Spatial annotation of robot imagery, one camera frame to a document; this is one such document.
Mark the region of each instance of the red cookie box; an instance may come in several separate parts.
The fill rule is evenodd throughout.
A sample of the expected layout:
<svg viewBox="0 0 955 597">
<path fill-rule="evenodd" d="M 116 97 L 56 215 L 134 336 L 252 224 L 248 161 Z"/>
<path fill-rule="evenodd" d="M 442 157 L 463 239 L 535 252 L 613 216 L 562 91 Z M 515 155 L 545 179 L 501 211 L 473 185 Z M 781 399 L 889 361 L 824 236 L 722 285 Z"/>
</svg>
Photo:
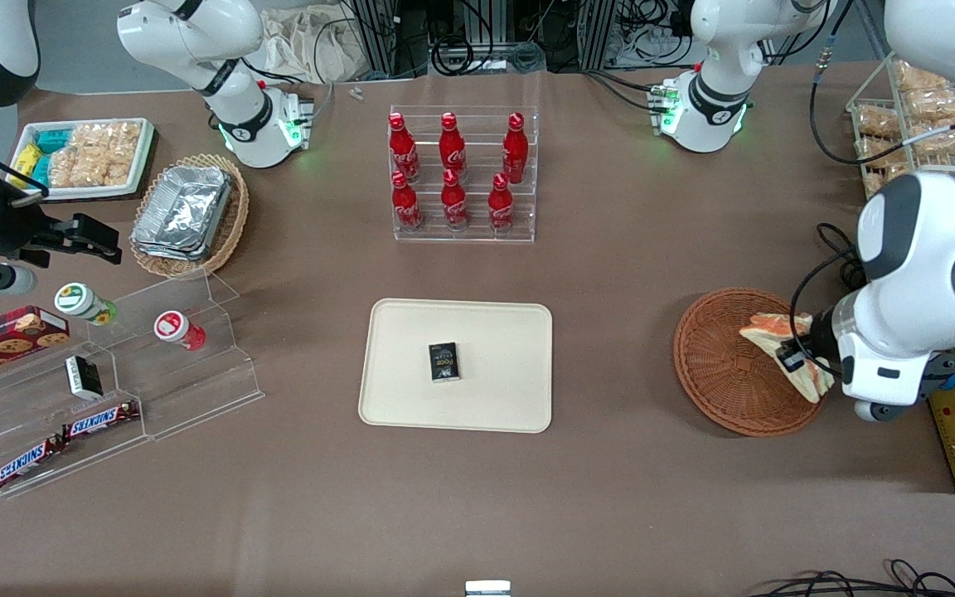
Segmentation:
<svg viewBox="0 0 955 597">
<path fill-rule="evenodd" d="M 0 316 L 0 366 L 68 341 L 68 322 L 37 306 L 14 309 Z"/>
</svg>

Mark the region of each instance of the table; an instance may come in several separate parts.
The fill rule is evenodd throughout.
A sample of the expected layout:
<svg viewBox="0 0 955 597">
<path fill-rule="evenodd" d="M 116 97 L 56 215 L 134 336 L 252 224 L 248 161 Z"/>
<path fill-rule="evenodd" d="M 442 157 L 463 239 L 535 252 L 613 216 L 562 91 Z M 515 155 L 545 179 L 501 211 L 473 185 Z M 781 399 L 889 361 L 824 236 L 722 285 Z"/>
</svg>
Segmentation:
<svg viewBox="0 0 955 597">
<path fill-rule="evenodd" d="M 836 115 L 871 67 L 836 65 L 822 85 L 820 121 L 842 154 Z M 221 273 L 242 293 L 235 333 L 268 396 L 0 500 L 0 596 L 458 595 L 480 578 L 527 597 L 743 595 L 814 568 L 886 580 L 891 556 L 955 579 L 955 495 L 923 407 L 866 424 L 835 391 L 800 434 L 746 439 L 706 420 L 675 378 L 671 334 L 697 296 L 789 296 L 827 256 L 812 227 L 854 230 L 859 175 L 810 139 L 811 76 L 767 69 L 743 131 L 711 155 L 653 138 L 641 110 L 578 75 L 363 84 L 363 102 L 338 92 L 311 151 L 244 171 L 253 208 Z M 393 241 L 391 103 L 536 101 L 535 245 Z M 162 133 L 155 171 L 224 151 L 192 92 L 38 92 L 22 106 L 24 121 L 132 116 Z M 81 207 L 126 238 L 132 201 Z M 113 268 L 54 255 L 37 291 L 0 298 L 0 313 L 49 305 L 79 260 L 105 296 L 157 282 L 130 257 Z M 802 306 L 841 292 L 823 275 Z M 361 423 L 367 318 L 386 296 L 549 307 L 550 429 Z"/>
</svg>

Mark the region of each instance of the round wicker tray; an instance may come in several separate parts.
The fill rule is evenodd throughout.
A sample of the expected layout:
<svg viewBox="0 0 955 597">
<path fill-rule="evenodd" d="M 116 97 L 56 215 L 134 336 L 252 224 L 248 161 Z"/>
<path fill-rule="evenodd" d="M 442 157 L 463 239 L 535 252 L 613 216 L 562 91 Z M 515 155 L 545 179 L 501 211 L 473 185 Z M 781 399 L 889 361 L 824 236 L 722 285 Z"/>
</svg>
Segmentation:
<svg viewBox="0 0 955 597">
<path fill-rule="evenodd" d="M 772 357 L 739 335 L 756 313 L 787 313 L 779 296 L 726 288 L 690 306 L 673 338 L 673 361 L 687 396 L 728 430 L 755 438 L 800 430 L 820 411 L 800 396 Z"/>
<path fill-rule="evenodd" d="M 242 173 L 238 171 L 238 167 L 235 166 L 234 163 L 231 163 L 230 160 L 221 158 L 219 155 L 194 155 L 190 158 L 178 160 L 178 162 L 175 162 L 169 167 L 175 166 L 216 166 L 230 173 L 231 177 L 234 178 L 234 185 L 231 186 L 230 196 L 227 197 L 227 208 L 223 212 L 223 220 L 220 220 L 220 227 L 216 230 L 216 238 L 212 241 L 212 253 L 209 255 L 208 260 L 204 261 L 166 260 L 166 258 L 163 257 L 154 257 L 140 253 L 139 250 L 135 248 L 135 243 L 132 243 L 132 253 L 145 271 L 166 277 L 185 274 L 197 268 L 205 268 L 208 272 L 215 272 L 217 269 L 222 268 L 223 264 L 226 264 L 230 254 L 235 252 L 238 241 L 242 238 L 242 228 L 245 227 L 245 218 L 250 214 L 250 190 L 246 188 Z M 145 207 L 147 207 L 149 203 L 149 196 L 153 194 L 154 187 L 157 185 L 157 182 L 162 180 L 165 172 L 167 172 L 167 167 L 162 173 L 157 174 L 155 180 L 147 187 L 147 191 L 143 194 L 143 203 L 139 204 L 139 208 L 135 214 L 136 222 L 143 216 Z"/>
</svg>

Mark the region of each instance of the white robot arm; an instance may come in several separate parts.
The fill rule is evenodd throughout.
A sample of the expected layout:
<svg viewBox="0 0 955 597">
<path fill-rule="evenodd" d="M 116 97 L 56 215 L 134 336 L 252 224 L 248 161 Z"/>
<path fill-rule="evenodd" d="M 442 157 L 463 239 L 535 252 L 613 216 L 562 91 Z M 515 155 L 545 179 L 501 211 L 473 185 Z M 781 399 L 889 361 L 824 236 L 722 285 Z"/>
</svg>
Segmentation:
<svg viewBox="0 0 955 597">
<path fill-rule="evenodd" d="M 955 80 L 955 1 L 887 0 L 890 45 Z M 872 419 L 916 403 L 955 362 L 955 175 L 917 172 L 872 197 L 857 223 L 868 284 L 814 320 L 815 355 L 841 363 L 847 396 Z"/>
<path fill-rule="evenodd" d="M 117 33 L 135 60 L 204 95 L 227 147 L 246 166 L 275 166 L 302 146 L 297 95 L 262 90 L 240 64 L 263 39 L 249 0 L 143 1 L 120 12 Z"/>
<path fill-rule="evenodd" d="M 659 88 L 664 135 L 700 153 L 720 150 L 739 131 L 747 97 L 765 66 L 759 41 L 825 22 L 837 0 L 695 0 L 691 27 L 709 48 L 701 68 Z"/>
</svg>

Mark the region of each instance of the white jar with red lid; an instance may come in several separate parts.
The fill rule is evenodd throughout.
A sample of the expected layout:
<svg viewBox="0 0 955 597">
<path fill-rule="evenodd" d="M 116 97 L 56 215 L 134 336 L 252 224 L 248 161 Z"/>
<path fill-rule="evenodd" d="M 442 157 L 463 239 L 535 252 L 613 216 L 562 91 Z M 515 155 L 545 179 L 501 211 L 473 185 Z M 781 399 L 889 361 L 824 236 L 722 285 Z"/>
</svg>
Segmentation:
<svg viewBox="0 0 955 597">
<path fill-rule="evenodd" d="M 153 332 L 164 342 L 196 351 L 205 345 L 205 329 L 179 311 L 164 311 L 153 324 Z"/>
</svg>

